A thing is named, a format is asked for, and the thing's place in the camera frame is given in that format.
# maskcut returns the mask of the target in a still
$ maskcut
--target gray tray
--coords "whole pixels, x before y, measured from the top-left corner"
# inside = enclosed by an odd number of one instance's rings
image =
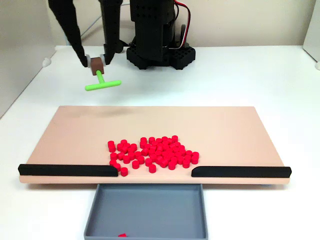
[[[202,184],[99,184],[85,240],[206,240]]]

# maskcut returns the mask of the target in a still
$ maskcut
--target table surface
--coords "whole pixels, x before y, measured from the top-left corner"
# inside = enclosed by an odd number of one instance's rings
[[[97,57],[102,47],[86,47]],[[60,105],[254,106],[285,166],[288,185],[204,185],[209,239],[317,236],[320,170],[320,71],[301,46],[196,48],[183,71],[139,70],[117,54],[106,81],[121,86],[86,92],[97,78],[71,47],[57,47],[0,119],[0,239],[82,240],[96,184],[28,185],[25,163]]]

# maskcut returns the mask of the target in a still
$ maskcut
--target red piece in tray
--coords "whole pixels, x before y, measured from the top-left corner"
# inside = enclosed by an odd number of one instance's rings
[[[127,176],[128,175],[128,168],[126,168],[126,167],[121,168],[120,173],[121,173],[122,177]]]

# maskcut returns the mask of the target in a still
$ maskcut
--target beige board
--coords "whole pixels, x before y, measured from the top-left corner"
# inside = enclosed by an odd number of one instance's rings
[[[283,167],[254,107],[60,106],[27,164],[108,165],[107,142],[177,135],[199,163],[156,173],[119,161],[126,177],[20,176],[22,183],[287,184],[289,178],[191,177],[197,166]]]

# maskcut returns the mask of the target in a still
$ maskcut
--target green tool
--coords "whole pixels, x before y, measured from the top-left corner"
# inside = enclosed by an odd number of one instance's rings
[[[121,85],[121,81],[107,81],[105,82],[104,77],[102,76],[102,73],[100,70],[97,70],[96,75],[98,77],[99,83],[85,86],[86,91],[93,91],[98,89],[105,89],[105,88],[111,88]]]

